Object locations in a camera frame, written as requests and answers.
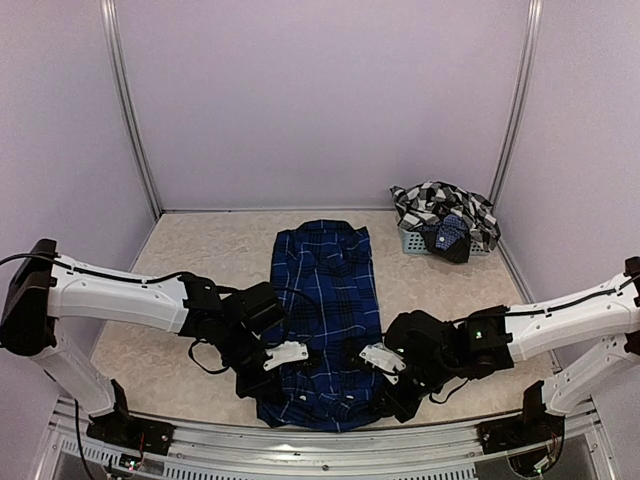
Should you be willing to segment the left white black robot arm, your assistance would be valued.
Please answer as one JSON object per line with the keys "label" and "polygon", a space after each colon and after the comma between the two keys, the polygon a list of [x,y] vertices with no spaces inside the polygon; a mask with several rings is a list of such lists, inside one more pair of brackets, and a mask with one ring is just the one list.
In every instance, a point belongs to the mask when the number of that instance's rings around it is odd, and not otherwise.
{"label": "left white black robot arm", "polygon": [[239,397],[279,398],[280,380],[259,336],[285,317],[271,284],[221,286],[191,272],[161,277],[94,267],[39,240],[12,277],[1,316],[1,345],[38,364],[121,445],[140,434],[123,388],[101,374],[64,335],[59,320],[87,318],[151,327],[217,349],[236,375]]}

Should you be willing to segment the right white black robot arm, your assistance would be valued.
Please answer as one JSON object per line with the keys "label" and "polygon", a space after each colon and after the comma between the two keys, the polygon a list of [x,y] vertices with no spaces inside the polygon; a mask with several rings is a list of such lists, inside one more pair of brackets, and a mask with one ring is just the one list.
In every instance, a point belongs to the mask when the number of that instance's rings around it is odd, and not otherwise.
{"label": "right white black robot arm", "polygon": [[382,415],[412,419],[423,398],[454,378],[479,380],[530,358],[583,341],[593,346],[560,373],[523,394],[511,433],[535,442],[611,375],[639,363],[639,260],[590,289],[527,305],[496,306],[450,322],[421,310],[401,313],[380,343],[359,358],[387,380],[376,400]]}

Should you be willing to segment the light blue plastic basket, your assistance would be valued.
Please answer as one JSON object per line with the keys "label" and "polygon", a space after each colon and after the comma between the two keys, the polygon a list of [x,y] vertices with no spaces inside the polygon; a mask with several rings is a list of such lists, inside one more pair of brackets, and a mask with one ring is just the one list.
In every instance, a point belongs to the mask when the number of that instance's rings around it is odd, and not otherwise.
{"label": "light blue plastic basket", "polygon": [[[418,232],[410,232],[399,228],[398,233],[402,243],[402,250],[405,254],[430,255],[424,239]],[[485,251],[478,242],[471,241],[471,256],[486,256],[489,254],[490,252]]]}

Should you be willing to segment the blue plaid long sleeve shirt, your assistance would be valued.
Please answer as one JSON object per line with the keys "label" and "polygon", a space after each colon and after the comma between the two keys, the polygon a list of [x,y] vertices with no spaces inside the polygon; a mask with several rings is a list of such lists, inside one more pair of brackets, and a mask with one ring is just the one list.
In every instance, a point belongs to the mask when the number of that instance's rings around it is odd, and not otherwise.
{"label": "blue plaid long sleeve shirt", "polygon": [[357,364],[361,350],[382,339],[368,230],[322,219],[279,232],[270,281],[287,316],[262,340],[301,342],[311,363],[277,368],[282,397],[257,401],[258,418],[272,428],[333,433],[380,420],[373,401],[385,378]]}

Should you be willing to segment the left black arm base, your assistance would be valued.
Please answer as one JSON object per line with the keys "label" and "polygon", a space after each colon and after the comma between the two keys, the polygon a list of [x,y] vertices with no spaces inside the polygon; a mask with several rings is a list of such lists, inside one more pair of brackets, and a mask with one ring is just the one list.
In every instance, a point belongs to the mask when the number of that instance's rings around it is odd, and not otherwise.
{"label": "left black arm base", "polygon": [[122,386],[111,381],[115,394],[114,409],[101,416],[90,416],[86,435],[107,444],[167,456],[175,426],[168,422],[137,417],[129,412]]}

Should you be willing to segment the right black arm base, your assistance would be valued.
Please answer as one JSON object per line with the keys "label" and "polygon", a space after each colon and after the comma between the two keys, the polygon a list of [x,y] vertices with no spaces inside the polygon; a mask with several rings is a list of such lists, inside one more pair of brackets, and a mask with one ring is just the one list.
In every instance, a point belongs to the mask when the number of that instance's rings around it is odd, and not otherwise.
{"label": "right black arm base", "polygon": [[477,433],[484,454],[513,450],[564,433],[565,416],[552,415],[546,410],[542,396],[542,380],[528,387],[523,394],[523,407],[514,416],[484,421],[477,425]]}

